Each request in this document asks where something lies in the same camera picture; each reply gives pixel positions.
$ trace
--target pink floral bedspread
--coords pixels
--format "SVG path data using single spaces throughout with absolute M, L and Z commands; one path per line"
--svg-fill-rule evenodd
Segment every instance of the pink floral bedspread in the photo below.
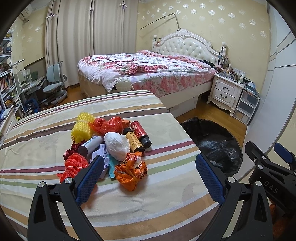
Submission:
M 185 55 L 161 55 L 147 50 L 136 54 L 94 55 L 78 63 L 91 82 L 110 92 L 117 78 L 130 79 L 135 90 L 149 90 L 157 97 L 182 91 L 212 79 L 216 71 Z

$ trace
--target striped bed sheet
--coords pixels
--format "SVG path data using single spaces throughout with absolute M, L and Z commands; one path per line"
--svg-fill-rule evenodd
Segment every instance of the striped bed sheet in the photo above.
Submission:
M 194 240 L 218 206 L 195 168 L 200 153 L 194 142 L 149 91 L 88 98 L 26 117 L 12 128 L 0 149 L 0 205 L 26 240 L 32 198 L 39 182 L 59 183 L 63 154 L 72 144 L 71 129 L 80 112 L 139 121 L 152 146 L 143 160 L 148 174 L 133 192 L 107 175 L 81 207 L 104 240 Z M 78 239 L 58 203 L 69 234 Z

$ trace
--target patterned wallpaper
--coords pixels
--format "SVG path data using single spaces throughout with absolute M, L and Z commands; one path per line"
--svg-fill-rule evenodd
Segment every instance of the patterned wallpaper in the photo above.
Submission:
M 22 55 L 22 33 L 24 31 L 22 27 L 22 20 L 20 18 L 17 18 L 13 25 L 11 26 L 12 29 L 14 29 L 14 32 L 12 34 L 11 38 L 11 61 L 12 63 L 15 63 L 19 60 L 23 59 Z M 23 69 L 24 68 L 24 62 L 21 62 L 17 66 L 18 69 Z M 16 69 L 15 67 L 12 68 L 13 74 L 16 74 Z
M 164 37 L 177 30 L 168 17 L 140 30 L 167 14 L 177 14 L 180 27 L 211 42 L 219 51 L 228 45 L 231 65 L 246 72 L 261 90 L 270 55 L 270 22 L 265 5 L 253 0 L 154 0 L 139 3 L 136 50 L 151 50 L 153 35 Z
M 22 24 L 22 20 L 17 18 L 13 25 L 12 35 L 12 63 L 25 59 L 18 65 L 18 69 L 41 59 L 45 56 L 44 50 L 44 33 L 45 33 L 45 17 L 48 7 L 44 7 L 32 12 L 29 16 L 29 22 Z
M 44 33 L 47 11 L 48 7 L 34 11 L 29 16 L 29 22 L 23 27 L 22 55 L 25 58 L 24 66 L 45 56 Z

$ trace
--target red bottle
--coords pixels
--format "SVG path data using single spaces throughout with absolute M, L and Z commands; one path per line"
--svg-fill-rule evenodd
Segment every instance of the red bottle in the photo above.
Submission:
M 151 141 L 149 139 L 149 136 L 144 131 L 143 127 L 140 125 L 138 121 L 134 121 L 131 123 L 131 128 L 133 132 L 136 134 L 136 137 L 139 139 L 141 144 L 145 149 L 149 148 L 151 146 Z

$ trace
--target white plastic bag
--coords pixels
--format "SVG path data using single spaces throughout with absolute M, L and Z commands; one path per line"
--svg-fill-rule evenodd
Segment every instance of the white plastic bag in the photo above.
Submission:
M 104 141 L 111 156 L 118 161 L 124 161 L 126 159 L 126 154 L 130 152 L 130 145 L 125 135 L 108 132 L 104 136 Z

